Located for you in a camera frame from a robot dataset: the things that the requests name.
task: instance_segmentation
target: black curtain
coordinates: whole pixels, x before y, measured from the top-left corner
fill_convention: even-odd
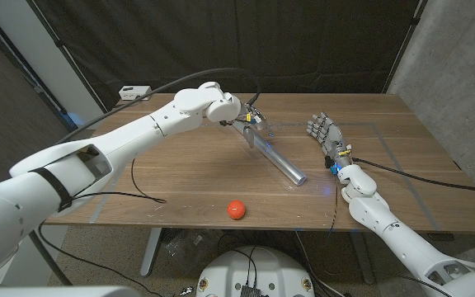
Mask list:
[[[418,1],[35,0],[109,110],[124,85],[219,67],[263,92],[381,92]],[[217,74],[225,92],[252,81]]]

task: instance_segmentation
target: red ball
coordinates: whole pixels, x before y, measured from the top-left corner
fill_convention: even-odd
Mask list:
[[[240,200],[234,200],[228,205],[228,215],[232,219],[240,219],[245,214],[245,205]]]

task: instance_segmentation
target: wooden table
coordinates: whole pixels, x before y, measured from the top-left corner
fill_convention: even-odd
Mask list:
[[[247,100],[250,94],[238,97]],[[104,134],[147,115],[172,99],[160,94],[120,111],[101,124]],[[320,145],[306,132],[313,114],[325,111],[342,129],[353,156],[435,179],[472,185],[412,111],[394,95],[263,94],[256,107],[272,125],[263,134],[308,175],[296,186],[257,149],[250,149],[233,127],[205,121],[173,135],[137,157],[139,187],[167,204],[127,196],[99,196],[80,210],[48,224],[147,225],[207,229],[363,229],[349,215],[341,185],[324,167]],[[129,165],[104,191],[136,193]],[[411,180],[360,165],[378,184],[392,212],[416,231],[475,233],[475,192]],[[247,213],[228,217],[227,205],[239,199]]]

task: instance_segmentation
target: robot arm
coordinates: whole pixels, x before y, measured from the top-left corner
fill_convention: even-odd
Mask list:
[[[0,182],[0,262],[35,227],[66,215],[92,199],[73,197],[100,191],[125,164],[166,137],[193,130],[203,116],[233,121],[242,104],[216,82],[179,91],[150,115],[110,133],[46,148],[23,159]]]
[[[340,129],[324,113],[308,122],[308,132],[322,145],[326,166],[338,176],[342,197],[357,222],[376,233],[420,281],[455,297],[475,296],[475,263],[444,255],[399,220],[377,192],[377,184],[350,160]],[[422,286],[429,296],[444,296]]]

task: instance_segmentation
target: power strip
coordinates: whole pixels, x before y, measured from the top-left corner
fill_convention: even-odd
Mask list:
[[[123,86],[119,91],[119,95],[121,100],[134,100],[148,91],[151,91],[149,86]]]

